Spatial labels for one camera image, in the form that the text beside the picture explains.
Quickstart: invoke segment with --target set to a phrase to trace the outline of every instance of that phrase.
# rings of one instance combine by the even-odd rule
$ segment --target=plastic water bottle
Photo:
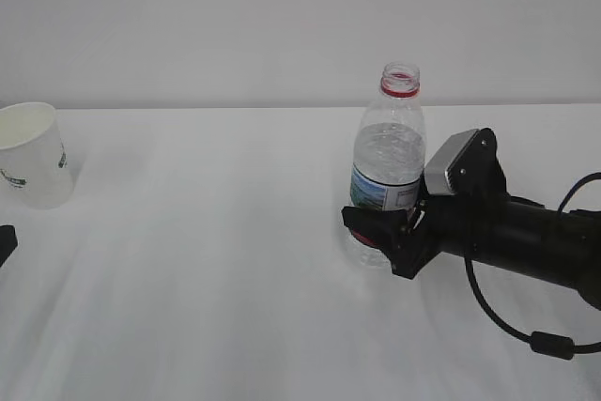
[[[350,201],[378,210],[410,209],[424,170],[425,124],[417,100],[420,71],[404,63],[384,68],[379,96],[365,111],[355,139]],[[364,265],[390,268],[386,256],[349,235],[348,250]]]

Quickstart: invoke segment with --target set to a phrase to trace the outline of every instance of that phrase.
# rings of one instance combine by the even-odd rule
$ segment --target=water
[[[424,156],[425,141],[411,127],[390,122],[364,127],[355,140],[352,203],[385,210],[413,207],[424,170]],[[348,241],[349,252],[364,265],[390,267],[381,251],[350,235]]]
[[[424,154],[424,139],[414,129],[396,123],[373,124],[359,131],[354,162],[376,182],[404,185],[422,174]]]

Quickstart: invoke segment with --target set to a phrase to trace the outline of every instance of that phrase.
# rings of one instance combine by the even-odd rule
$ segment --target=bottle neck
[[[420,92],[420,70],[409,64],[390,63],[382,72],[379,88],[392,98],[413,98]]]

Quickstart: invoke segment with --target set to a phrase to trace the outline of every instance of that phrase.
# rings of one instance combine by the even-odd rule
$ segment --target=black cable
[[[561,220],[563,209],[570,201],[570,199],[574,196],[574,194],[576,194],[576,192],[584,185],[594,180],[601,180],[601,173],[592,173],[586,177],[583,177],[581,180],[576,182],[576,184],[570,189],[568,194],[560,203],[560,206],[557,210],[555,224],[556,226]],[[510,326],[507,322],[505,322],[500,316],[496,314],[494,310],[492,310],[492,307],[490,307],[488,302],[486,302],[486,299],[482,294],[482,290],[478,286],[478,281],[476,281],[476,276],[473,272],[473,261],[471,259],[471,251],[474,246],[475,244],[473,242],[473,235],[471,233],[470,225],[470,231],[467,234],[467,243],[463,254],[464,261],[466,264],[466,273],[468,274],[468,282],[470,283],[471,291],[473,292],[474,297],[478,301],[478,304],[480,304],[480,307],[482,307],[482,310],[485,311],[485,314],[497,326],[499,326],[503,331],[510,334],[512,337],[515,337],[517,340],[529,344],[532,350],[550,356],[570,360],[574,354],[593,354],[595,352],[601,352],[601,342],[591,343],[589,345],[574,345],[574,342],[571,338],[561,337],[559,335],[553,335],[544,332],[533,332],[531,335],[528,335],[524,332],[518,331],[516,328]]]
[[[466,263],[466,273],[468,274],[468,281],[470,282],[471,291],[473,291],[473,295],[476,297],[476,300],[480,304],[480,307],[482,307],[482,310],[485,311],[488,317],[492,319],[497,326],[510,334],[512,337],[515,337],[517,340],[521,340],[524,343],[529,343],[530,336],[528,334],[518,331],[516,328],[510,326],[500,316],[498,316],[494,310],[492,310],[492,307],[490,307],[488,302],[486,302],[485,297],[482,294],[482,290],[480,290],[480,287],[478,286],[476,276],[473,273],[473,262],[467,253],[464,254],[464,260]]]

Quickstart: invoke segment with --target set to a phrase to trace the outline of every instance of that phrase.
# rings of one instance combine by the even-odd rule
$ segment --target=bottle label
[[[353,165],[350,200],[355,207],[374,210],[409,209],[415,205],[419,189],[419,179],[404,185],[386,185],[367,178]]]

